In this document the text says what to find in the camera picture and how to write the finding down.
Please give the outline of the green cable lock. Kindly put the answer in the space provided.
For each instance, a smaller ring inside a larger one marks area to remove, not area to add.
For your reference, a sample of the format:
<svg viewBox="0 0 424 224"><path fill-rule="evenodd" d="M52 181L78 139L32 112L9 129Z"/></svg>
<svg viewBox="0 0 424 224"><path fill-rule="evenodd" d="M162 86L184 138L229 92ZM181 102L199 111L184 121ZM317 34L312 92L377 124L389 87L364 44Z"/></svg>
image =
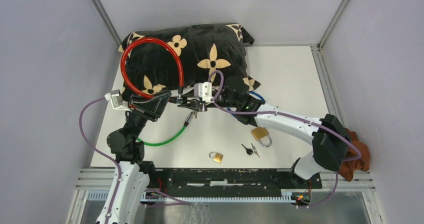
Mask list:
<svg viewBox="0 0 424 224"><path fill-rule="evenodd" d="M161 118L158 122L153 123L152 130L142 131L136 141L143 142L148 147L160 147L172 143L184 133L192 119L196 119L197 116L197 111L190 111L183 116L184 119L182 116L176 119L167 116L165 119Z"/></svg>

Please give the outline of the blue cable lock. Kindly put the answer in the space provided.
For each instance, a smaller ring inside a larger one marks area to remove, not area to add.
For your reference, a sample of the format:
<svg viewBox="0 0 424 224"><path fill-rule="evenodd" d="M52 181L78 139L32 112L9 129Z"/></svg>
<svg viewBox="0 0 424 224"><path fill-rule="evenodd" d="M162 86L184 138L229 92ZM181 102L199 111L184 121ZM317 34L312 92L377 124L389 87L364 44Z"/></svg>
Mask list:
<svg viewBox="0 0 424 224"><path fill-rule="evenodd" d="M258 93L256 93L256 92L254 92L254 91L249 91L249 95L250 96L252 96L252 97L255 97L256 99L258 99L258 100L261 100L261 101L263 101L263 102L265 102L265 99L260 95L260 94L258 94Z"/></svg>

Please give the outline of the small brass padlock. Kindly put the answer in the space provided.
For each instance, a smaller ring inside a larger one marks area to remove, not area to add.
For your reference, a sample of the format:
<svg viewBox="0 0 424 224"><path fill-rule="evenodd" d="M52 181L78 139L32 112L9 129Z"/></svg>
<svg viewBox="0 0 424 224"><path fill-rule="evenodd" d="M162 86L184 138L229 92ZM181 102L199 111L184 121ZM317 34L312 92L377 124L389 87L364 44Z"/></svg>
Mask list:
<svg viewBox="0 0 424 224"><path fill-rule="evenodd" d="M219 163L219 164L222 162L223 157L224 157L223 154L218 153L218 152L210 152L208 154L208 156L211 160L213 160L214 162Z"/></svg>

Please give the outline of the large brass padlock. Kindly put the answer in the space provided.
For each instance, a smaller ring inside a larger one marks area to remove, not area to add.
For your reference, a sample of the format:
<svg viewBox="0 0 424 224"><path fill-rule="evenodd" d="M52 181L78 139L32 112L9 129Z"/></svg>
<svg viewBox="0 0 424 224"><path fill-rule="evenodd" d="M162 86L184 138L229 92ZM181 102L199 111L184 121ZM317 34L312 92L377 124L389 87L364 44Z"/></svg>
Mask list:
<svg viewBox="0 0 424 224"><path fill-rule="evenodd" d="M253 138L264 148L269 148L273 143L269 131L265 127L256 127L251 130L251 134Z"/></svg>

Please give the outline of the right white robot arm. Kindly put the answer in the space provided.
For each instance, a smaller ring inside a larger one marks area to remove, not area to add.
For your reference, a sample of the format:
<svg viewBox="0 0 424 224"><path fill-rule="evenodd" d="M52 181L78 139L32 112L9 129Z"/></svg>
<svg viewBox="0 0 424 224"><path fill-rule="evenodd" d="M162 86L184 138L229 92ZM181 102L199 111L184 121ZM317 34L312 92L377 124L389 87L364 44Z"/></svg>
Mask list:
<svg viewBox="0 0 424 224"><path fill-rule="evenodd" d="M273 129L311 145L311 152L296 160L288 175L289 183L295 188L302 188L323 170L338 172L352 144L336 116L327 114L318 118L283 111L251 96L240 76L228 77L217 90L209 81L196 83L193 90L177 98L176 103L178 107L196 112L219 108L244 125Z"/></svg>

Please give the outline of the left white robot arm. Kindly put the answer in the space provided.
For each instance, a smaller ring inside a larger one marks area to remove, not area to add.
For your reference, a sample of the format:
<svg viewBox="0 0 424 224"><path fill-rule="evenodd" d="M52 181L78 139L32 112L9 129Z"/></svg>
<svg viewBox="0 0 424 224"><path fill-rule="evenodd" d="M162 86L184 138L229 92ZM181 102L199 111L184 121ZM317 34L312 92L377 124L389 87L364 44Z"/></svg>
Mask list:
<svg viewBox="0 0 424 224"><path fill-rule="evenodd" d="M172 93L161 91L152 98L133 96L128 104L125 124L111 132L106 143L115 155L114 177L98 224L132 224L146 188L154 186L158 175L152 161L145 161L145 145L137 141L147 122L156 122Z"/></svg>

